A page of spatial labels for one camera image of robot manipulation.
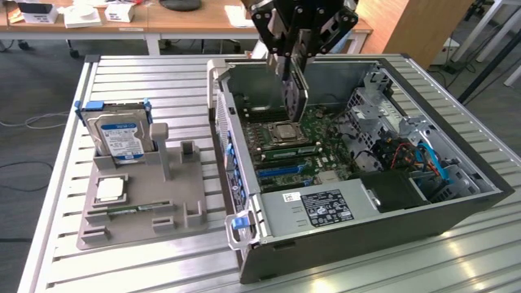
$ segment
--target blue hard drive label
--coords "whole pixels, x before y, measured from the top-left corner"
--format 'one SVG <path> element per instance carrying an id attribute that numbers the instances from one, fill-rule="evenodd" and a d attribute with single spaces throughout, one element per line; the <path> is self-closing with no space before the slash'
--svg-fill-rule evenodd
<path id="1" fill-rule="evenodd" d="M 134 123 L 101 125 L 101 132 L 114 158 L 132 161 L 144 156 L 141 140 L 136 137 Z"/>

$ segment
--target power supply label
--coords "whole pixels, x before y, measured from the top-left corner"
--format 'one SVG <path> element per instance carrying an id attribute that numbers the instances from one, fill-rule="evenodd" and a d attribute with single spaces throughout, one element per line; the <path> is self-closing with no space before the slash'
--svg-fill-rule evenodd
<path id="1" fill-rule="evenodd" d="M 347 204 L 339 190 L 301 195 L 303 208 L 310 224 L 322 227 L 353 219 Z"/>

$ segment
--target blue expansion slot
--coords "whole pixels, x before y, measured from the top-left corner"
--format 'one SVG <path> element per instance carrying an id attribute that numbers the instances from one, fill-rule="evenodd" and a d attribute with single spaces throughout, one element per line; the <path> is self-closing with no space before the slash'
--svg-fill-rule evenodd
<path id="1" fill-rule="evenodd" d="M 299 174 L 302 170 L 303 170 L 303 165 L 295 167 L 278 168 L 274 170 L 261 170 L 258 171 L 257 176 L 262 178 L 262 177 L 279 176 L 286 174 Z"/>

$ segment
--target slotted aluminum surface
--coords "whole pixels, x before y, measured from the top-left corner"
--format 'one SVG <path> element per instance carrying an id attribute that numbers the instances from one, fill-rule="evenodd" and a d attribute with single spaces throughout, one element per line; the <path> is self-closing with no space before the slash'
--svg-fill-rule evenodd
<path id="1" fill-rule="evenodd" d="M 513 292 L 521 288 L 521 193 L 473 215 L 450 231 L 247 286 L 238 283 L 235 254 L 226 246 L 223 200 L 205 107 L 206 60 L 230 56 L 105 56 L 84 70 L 76 99 L 149 98 L 153 120 L 169 124 L 169 146 L 193 139 L 202 150 L 210 227 L 182 239 L 76 249 L 93 144 L 69 118 L 61 180 L 46 194 L 18 292 Z M 386 59 L 510 185 L 521 188 L 519 159 L 453 98 L 399 55 Z M 407 113 L 417 112 L 394 88 Z"/>

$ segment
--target hard drive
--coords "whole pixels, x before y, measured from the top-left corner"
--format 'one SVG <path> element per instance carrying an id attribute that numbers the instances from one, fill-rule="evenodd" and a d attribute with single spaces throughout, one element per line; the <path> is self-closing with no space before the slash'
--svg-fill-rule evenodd
<path id="1" fill-rule="evenodd" d="M 92 101 L 76 111 L 98 156 L 112 156 L 116 164 L 132 164 L 144 160 L 145 152 L 156 151 L 149 137 L 150 110 L 148 101 L 124 104 Z"/>

